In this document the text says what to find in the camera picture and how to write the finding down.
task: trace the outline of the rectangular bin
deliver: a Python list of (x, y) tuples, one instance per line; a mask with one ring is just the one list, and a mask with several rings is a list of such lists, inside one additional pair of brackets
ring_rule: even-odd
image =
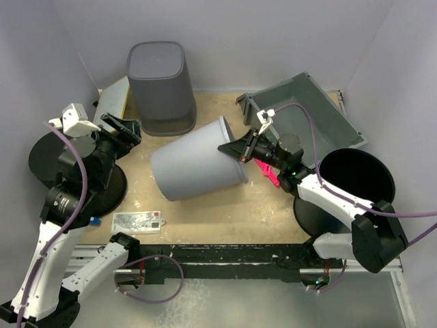
[[(259, 128), (256, 113), (262, 109), (276, 109), (286, 103), (299, 103), (309, 112), (315, 128), (318, 159), (339, 148), (358, 148), (367, 143), (342, 114), (328, 95), (306, 72), (267, 89), (246, 93), (236, 101), (244, 114), (244, 124)], [(288, 107), (273, 117), (267, 138), (283, 144), (298, 142), (304, 150), (303, 162), (314, 167), (313, 144), (307, 119), (298, 107)]]

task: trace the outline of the tabletop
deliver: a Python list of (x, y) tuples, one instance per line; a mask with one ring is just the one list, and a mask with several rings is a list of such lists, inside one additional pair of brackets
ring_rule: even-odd
[[(234, 137), (249, 129), (236, 98), (240, 94), (195, 94), (197, 123), (201, 128), (225, 116)], [(336, 94), (329, 94), (339, 104)], [(125, 118), (137, 118), (127, 110)], [(293, 196), (276, 188), (255, 161), (246, 164), (249, 182), (179, 202), (168, 201), (156, 185), (150, 157), (178, 137), (151, 137), (142, 133), (140, 145), (117, 164), (128, 179), (128, 190), (114, 213), (161, 211), (166, 224), (160, 234), (135, 234), (142, 244), (262, 244), (303, 243), (309, 236), (293, 214)], [(89, 226), (80, 244), (107, 244), (113, 213), (101, 225)]]

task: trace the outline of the gray wall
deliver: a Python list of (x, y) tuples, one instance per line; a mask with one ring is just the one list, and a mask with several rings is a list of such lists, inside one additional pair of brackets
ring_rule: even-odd
[[(437, 3), (398, 0), (346, 89), (346, 111), (392, 171), (398, 212), (437, 210)], [(404, 219), (414, 238), (436, 218)], [(408, 249), (405, 277), (421, 327), (436, 327), (437, 232)]]
[(174, 40), (197, 90), (260, 90), (308, 70), (345, 87), (393, 0), (53, 0), (98, 87), (138, 42)]
[(10, 300), (38, 238), (45, 188), (27, 156), (43, 120), (71, 102), (91, 109), (98, 93), (49, 0), (4, 1), (0, 10), (0, 291)]

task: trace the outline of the pink object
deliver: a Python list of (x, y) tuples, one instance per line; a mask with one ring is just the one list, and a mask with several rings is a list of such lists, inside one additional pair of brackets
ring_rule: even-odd
[(265, 176), (268, 176), (268, 178), (270, 179), (270, 181), (273, 182), (273, 184), (276, 187), (279, 187), (279, 181), (278, 178), (276, 177), (276, 174), (274, 174), (272, 172), (272, 168), (269, 164), (265, 164), (264, 162), (261, 162), (259, 159), (255, 159), (255, 162), (257, 162), (257, 164), (259, 165), (260, 168), (262, 168), (262, 173)]

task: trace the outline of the dark gray trash can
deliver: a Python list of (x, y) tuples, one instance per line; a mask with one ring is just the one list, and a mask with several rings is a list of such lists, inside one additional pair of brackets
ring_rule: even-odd
[(194, 128), (196, 102), (180, 44), (137, 44), (129, 52), (127, 75), (148, 135), (183, 135)]

